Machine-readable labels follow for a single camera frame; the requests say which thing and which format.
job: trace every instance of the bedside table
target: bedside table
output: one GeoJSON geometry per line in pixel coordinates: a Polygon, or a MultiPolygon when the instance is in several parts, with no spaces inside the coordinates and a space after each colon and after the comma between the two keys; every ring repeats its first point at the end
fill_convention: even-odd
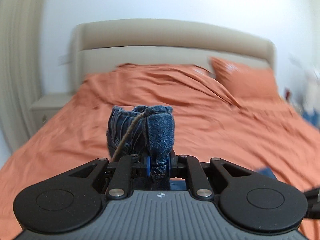
{"type": "Polygon", "coordinates": [[[48,94],[31,106],[38,130],[71,100],[72,94],[48,94]]]}

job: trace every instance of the blue fabric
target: blue fabric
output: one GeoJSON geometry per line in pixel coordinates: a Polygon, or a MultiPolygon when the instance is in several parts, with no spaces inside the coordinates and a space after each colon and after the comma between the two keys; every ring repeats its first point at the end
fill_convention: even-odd
{"type": "Polygon", "coordinates": [[[185,180],[170,180],[170,190],[187,190],[185,180]]]}
{"type": "Polygon", "coordinates": [[[108,121],[108,149],[112,157],[130,124],[142,112],[145,117],[134,127],[116,161],[129,154],[142,155],[147,150],[151,175],[160,178],[168,173],[168,159],[174,143],[171,106],[136,106],[132,111],[114,106],[108,121]]]}
{"type": "Polygon", "coordinates": [[[313,111],[313,114],[308,114],[308,112],[304,111],[302,117],[313,126],[316,127],[318,125],[319,113],[317,111],[313,111]]]}
{"type": "Polygon", "coordinates": [[[273,174],[272,170],[269,167],[263,168],[261,170],[257,170],[257,173],[270,177],[272,179],[277,179],[276,176],[273,174]]]}

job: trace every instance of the orange pillow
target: orange pillow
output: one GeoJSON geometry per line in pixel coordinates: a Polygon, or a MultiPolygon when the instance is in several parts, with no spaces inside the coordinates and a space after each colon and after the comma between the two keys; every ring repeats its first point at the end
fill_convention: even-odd
{"type": "Polygon", "coordinates": [[[215,57],[210,60],[216,80],[234,97],[280,99],[271,68],[251,68],[245,64],[215,57]]]}

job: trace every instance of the white wall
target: white wall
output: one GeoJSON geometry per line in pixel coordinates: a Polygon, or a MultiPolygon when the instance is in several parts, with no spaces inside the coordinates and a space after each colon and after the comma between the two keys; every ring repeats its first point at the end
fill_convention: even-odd
{"type": "Polygon", "coordinates": [[[320,68],[320,0],[310,0],[314,23],[314,63],[320,68]]]}
{"type": "Polygon", "coordinates": [[[40,37],[45,93],[70,91],[68,54],[71,30],[84,22],[123,18],[167,18],[210,23],[269,38],[277,47],[279,91],[303,91],[303,67],[312,62],[309,0],[46,0],[40,37]]]}
{"type": "Polygon", "coordinates": [[[11,156],[11,151],[8,148],[6,141],[4,140],[4,135],[0,129],[0,169],[11,156]]]}

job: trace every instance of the upholstered headboard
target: upholstered headboard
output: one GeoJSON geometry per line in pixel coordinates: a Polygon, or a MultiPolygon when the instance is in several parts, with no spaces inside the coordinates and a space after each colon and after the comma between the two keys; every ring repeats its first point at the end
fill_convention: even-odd
{"type": "Polygon", "coordinates": [[[208,70],[216,56],[275,69],[276,49],[266,39],[215,25],[166,19],[124,19],[78,25],[71,42],[74,91],[87,73],[121,63],[196,64],[208,70]]]}

